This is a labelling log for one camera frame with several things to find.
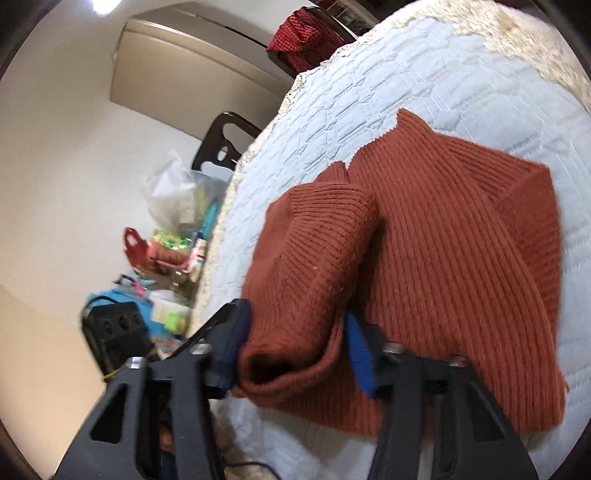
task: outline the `folded sweater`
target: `folded sweater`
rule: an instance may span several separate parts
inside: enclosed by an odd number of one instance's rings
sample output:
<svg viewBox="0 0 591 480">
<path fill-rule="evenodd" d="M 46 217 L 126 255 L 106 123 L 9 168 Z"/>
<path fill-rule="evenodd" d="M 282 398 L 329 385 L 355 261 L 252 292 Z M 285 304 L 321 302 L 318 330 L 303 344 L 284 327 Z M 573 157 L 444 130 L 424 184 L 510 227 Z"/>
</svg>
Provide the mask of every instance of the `folded sweater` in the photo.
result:
<svg viewBox="0 0 591 480">
<path fill-rule="evenodd" d="M 354 297 L 416 355 L 472 361 L 520 433 L 564 414 L 556 361 L 561 237 L 541 164 L 397 126 L 268 209 L 242 295 L 254 308 L 236 393 L 264 407 L 377 434 L 376 402 L 343 349 Z"/>
</svg>

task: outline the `red plaid fabric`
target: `red plaid fabric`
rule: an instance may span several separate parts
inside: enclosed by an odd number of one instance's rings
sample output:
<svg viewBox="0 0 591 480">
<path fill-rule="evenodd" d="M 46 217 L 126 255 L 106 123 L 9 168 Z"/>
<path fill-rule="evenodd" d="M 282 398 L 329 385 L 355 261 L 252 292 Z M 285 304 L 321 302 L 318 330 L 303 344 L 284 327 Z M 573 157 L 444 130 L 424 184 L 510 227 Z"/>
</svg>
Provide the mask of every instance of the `red plaid fabric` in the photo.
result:
<svg viewBox="0 0 591 480">
<path fill-rule="evenodd" d="M 281 61 L 301 73 L 316 68 L 343 45 L 332 28 L 302 7 L 275 32 L 267 51 L 276 51 Z"/>
</svg>

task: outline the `bed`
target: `bed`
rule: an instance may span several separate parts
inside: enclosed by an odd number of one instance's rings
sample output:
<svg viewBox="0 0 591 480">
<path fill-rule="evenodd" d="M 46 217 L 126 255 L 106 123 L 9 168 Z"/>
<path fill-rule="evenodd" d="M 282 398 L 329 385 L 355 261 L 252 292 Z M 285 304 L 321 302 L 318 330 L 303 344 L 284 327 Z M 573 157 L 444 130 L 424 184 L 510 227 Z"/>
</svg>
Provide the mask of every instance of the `bed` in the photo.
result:
<svg viewBox="0 0 591 480">
<path fill-rule="evenodd" d="M 236 166 L 191 328 L 240 295 L 267 206 L 333 161 L 348 164 L 357 149 L 394 127 L 403 107 L 438 132 L 551 169 L 563 230 L 558 361 L 569 391 L 562 424 L 523 438 L 546 480 L 591 417 L 591 84 L 542 20 L 490 1 L 420 0 L 300 74 Z M 284 480 L 367 476 L 373 438 L 244 399 L 228 398 L 215 410 L 233 460 L 266 462 Z"/>
</svg>

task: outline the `cream lace edge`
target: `cream lace edge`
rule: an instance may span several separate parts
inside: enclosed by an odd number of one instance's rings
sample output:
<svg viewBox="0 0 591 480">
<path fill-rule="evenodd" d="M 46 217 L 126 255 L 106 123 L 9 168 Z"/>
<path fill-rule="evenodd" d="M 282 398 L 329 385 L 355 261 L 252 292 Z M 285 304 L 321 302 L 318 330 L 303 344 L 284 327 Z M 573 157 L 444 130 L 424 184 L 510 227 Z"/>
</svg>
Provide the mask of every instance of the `cream lace edge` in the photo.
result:
<svg viewBox="0 0 591 480">
<path fill-rule="evenodd" d="M 564 38 L 551 25 L 523 12 L 496 4 L 491 0 L 418 0 L 398 10 L 376 25 L 356 42 L 338 49 L 331 59 L 319 68 L 325 68 L 333 59 L 355 51 L 360 44 L 371 44 L 382 39 L 393 28 L 407 25 L 411 20 L 434 18 L 453 24 L 454 33 L 479 34 L 486 38 L 485 47 L 505 57 L 516 56 L 527 60 L 551 82 L 570 91 L 591 112 L 591 82 Z M 258 155 L 275 124 L 290 109 L 294 98 L 314 70 L 300 73 L 285 96 L 277 116 L 263 130 L 240 159 L 232 177 L 226 200 L 220 210 L 217 226 L 209 245 L 189 333 L 196 332 L 207 319 L 203 314 L 211 294 L 211 280 L 219 265 L 219 255 L 226 232 L 226 219 L 236 192 L 251 161 Z"/>
</svg>

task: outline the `white plastic bag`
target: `white plastic bag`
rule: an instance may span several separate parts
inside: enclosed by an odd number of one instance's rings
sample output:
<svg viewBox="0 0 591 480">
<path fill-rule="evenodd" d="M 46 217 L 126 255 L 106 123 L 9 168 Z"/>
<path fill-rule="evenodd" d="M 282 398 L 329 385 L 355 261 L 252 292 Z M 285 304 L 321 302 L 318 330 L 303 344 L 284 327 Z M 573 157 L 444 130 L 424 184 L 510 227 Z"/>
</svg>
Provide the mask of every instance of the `white plastic bag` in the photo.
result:
<svg viewBox="0 0 591 480">
<path fill-rule="evenodd" d="M 200 171 L 189 170 L 176 152 L 144 185 L 148 210 L 160 228 L 190 236 L 199 231 L 207 208 L 223 201 L 228 184 Z"/>
</svg>

